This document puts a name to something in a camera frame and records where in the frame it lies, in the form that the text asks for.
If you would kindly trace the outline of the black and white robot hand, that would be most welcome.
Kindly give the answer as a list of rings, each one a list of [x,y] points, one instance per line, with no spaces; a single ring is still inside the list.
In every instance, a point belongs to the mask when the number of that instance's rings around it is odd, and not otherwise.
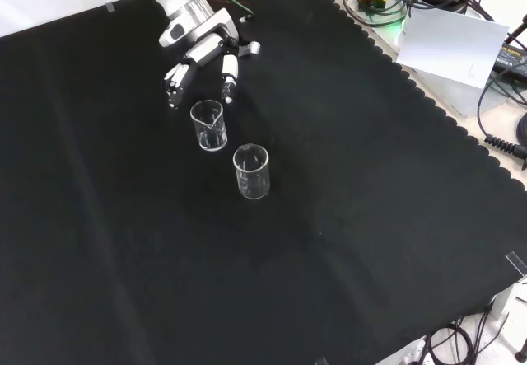
[[[182,103],[186,88],[193,81],[199,68],[206,66],[217,56],[222,56],[221,102],[230,104],[235,99],[239,79],[239,60],[259,54],[261,44],[256,40],[244,40],[238,32],[230,13],[222,8],[193,29],[191,16],[183,15],[173,20],[160,38],[163,47],[174,46],[187,40],[189,49],[164,77],[168,105],[176,109]]]

